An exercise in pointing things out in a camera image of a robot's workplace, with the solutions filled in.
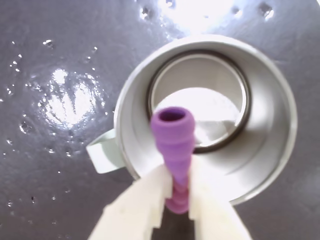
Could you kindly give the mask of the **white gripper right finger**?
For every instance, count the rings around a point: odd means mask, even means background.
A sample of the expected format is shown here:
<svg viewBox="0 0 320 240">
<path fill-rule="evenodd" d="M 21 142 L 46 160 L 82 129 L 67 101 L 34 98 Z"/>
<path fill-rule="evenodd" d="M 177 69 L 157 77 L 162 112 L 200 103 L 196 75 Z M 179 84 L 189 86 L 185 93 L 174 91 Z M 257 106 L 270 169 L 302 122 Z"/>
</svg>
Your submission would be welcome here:
<svg viewBox="0 0 320 240">
<path fill-rule="evenodd" d="M 249 231 L 226 194 L 222 177 L 193 157 L 189 169 L 189 219 L 196 240 L 248 240 Z"/>
</svg>

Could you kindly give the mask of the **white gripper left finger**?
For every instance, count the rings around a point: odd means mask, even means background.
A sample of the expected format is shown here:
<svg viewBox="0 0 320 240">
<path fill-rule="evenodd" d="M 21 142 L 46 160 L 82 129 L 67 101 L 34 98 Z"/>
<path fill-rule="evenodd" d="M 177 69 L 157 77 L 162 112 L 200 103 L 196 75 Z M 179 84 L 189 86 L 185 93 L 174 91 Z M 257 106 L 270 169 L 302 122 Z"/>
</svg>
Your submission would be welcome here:
<svg viewBox="0 0 320 240">
<path fill-rule="evenodd" d="M 161 227 L 165 200 L 172 190 L 165 165 L 154 168 L 105 206 L 89 239 L 150 240 L 153 229 Z"/>
</svg>

